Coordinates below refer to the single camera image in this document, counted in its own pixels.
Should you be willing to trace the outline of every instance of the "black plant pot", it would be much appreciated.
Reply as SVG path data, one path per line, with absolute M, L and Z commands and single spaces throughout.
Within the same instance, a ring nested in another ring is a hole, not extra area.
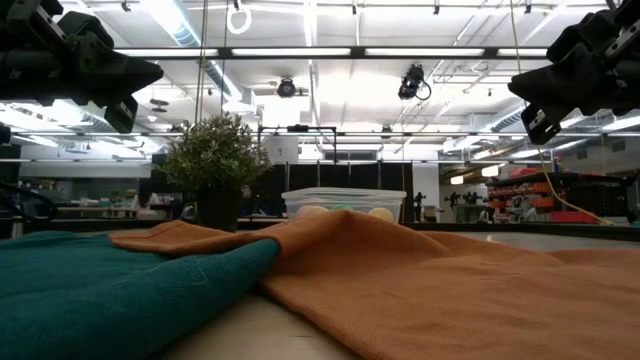
M 239 189 L 204 188 L 196 193 L 198 224 L 228 232 L 236 231 L 242 193 Z

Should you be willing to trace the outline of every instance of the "person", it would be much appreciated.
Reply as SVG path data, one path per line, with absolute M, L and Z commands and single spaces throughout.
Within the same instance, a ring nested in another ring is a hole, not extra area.
M 422 192 L 418 192 L 418 195 L 413 199 L 413 209 L 416 214 L 416 222 L 422 222 L 422 199 L 426 198 L 426 196 L 422 195 Z
M 140 179 L 138 184 L 138 193 L 133 197 L 131 210 L 137 211 L 140 217 L 156 217 L 158 213 L 151 210 L 152 204 L 160 204 L 160 198 L 151 190 L 151 181 L 148 179 Z

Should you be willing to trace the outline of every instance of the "container lid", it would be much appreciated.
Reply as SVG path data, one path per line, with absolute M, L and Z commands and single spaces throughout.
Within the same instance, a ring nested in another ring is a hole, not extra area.
M 369 189 L 350 189 L 350 188 L 329 188 L 329 187 L 315 187 L 306 188 L 295 191 L 289 191 L 282 193 L 283 199 L 293 199 L 303 196 L 376 196 L 383 198 L 405 198 L 407 193 L 404 191 L 390 191 L 390 190 L 369 190 Z

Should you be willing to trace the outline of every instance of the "potted plant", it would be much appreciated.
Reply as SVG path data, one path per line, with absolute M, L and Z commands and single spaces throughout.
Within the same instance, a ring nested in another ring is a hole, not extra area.
M 203 119 L 185 131 L 160 170 L 169 182 L 196 194 L 200 225 L 235 231 L 242 195 L 271 167 L 267 152 L 251 141 L 251 128 L 229 113 Z

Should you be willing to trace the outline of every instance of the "fluorescent light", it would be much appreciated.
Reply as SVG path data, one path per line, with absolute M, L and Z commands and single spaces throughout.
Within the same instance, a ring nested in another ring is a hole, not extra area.
M 500 169 L 498 168 L 497 165 L 482 169 L 482 176 L 484 177 L 498 176 L 499 174 L 500 174 Z
M 29 159 L 0 159 L 0 163 L 29 162 Z
M 28 141 L 31 143 L 35 143 L 38 145 L 43 145 L 43 146 L 50 146 L 50 147 L 58 147 L 58 144 L 56 144 L 54 141 L 49 140 L 47 138 L 43 138 L 40 136 L 31 136 L 31 137 L 22 137 L 22 136 L 13 136 L 14 139 L 18 139 L 18 140 L 22 140 L 22 141 Z
M 23 132 L 18 132 L 15 135 L 21 135 L 21 136 L 78 136 L 77 133 L 75 132 L 40 132 L 40 131 L 23 131 Z
M 348 48 L 263 48 L 232 49 L 233 56 L 348 56 Z
M 482 56 L 480 48 L 369 48 L 366 56 Z
M 560 126 L 561 126 L 563 129 L 566 129 L 566 128 L 568 128 L 569 126 L 573 126 L 573 125 L 575 125 L 575 124 L 577 124 L 577 123 L 579 123 L 580 121 L 585 120 L 585 119 L 588 119 L 588 117 L 587 117 L 587 116 L 576 116 L 576 117 L 574 117 L 574 118 L 572 118 L 572 119 L 565 120 L 565 121 L 561 122 L 561 123 L 560 123 Z
M 572 146 L 576 146 L 576 145 L 578 145 L 578 144 L 580 144 L 580 143 L 583 143 L 583 142 L 585 142 L 585 141 L 587 141 L 587 140 L 576 140 L 576 141 L 568 142 L 568 143 L 566 143 L 566 144 L 563 144 L 563 145 L 558 146 L 558 147 L 557 147 L 557 148 L 555 148 L 555 149 L 556 149 L 556 150 L 565 150 L 565 149 L 568 149 L 568 148 L 570 148 L 570 147 L 572 147 Z
M 141 58 L 181 58 L 181 57 L 202 57 L 198 48 L 175 48 L 175 49 L 116 49 L 120 54 L 141 57 Z M 205 49 L 204 56 L 217 57 L 218 50 Z
M 117 143 L 119 143 L 119 144 L 122 144 L 122 140 L 120 140 L 120 139 L 116 139 L 116 138 L 111 137 L 111 136 L 105 136 L 105 139 L 109 139 L 109 140 L 111 140 L 111 141 L 113 141 L 113 142 L 117 142 Z
M 473 158 L 476 160 L 479 160 L 479 159 L 484 159 L 487 156 L 491 156 L 491 151 L 489 150 L 480 151 L 479 153 L 473 155 Z
M 531 157 L 534 155 L 538 154 L 538 150 L 534 149 L 534 150 L 524 150 L 524 151 L 520 151 L 517 152 L 515 154 L 511 154 L 512 158 L 516 158 L 516 159 L 521 159 L 521 158 L 527 158 L 527 157 Z
M 464 176 L 456 176 L 451 178 L 451 185 L 464 184 Z
M 545 48 L 530 48 L 530 49 L 519 49 L 516 52 L 516 49 L 499 49 L 498 56 L 511 57 L 511 56 L 547 56 L 547 49 Z
M 31 160 L 34 162 L 74 162 L 72 159 L 41 159 L 41 160 Z
M 625 128 L 636 126 L 636 125 L 640 125 L 640 116 L 617 120 L 616 122 L 603 126 L 602 130 L 614 131 L 614 130 L 625 129 Z

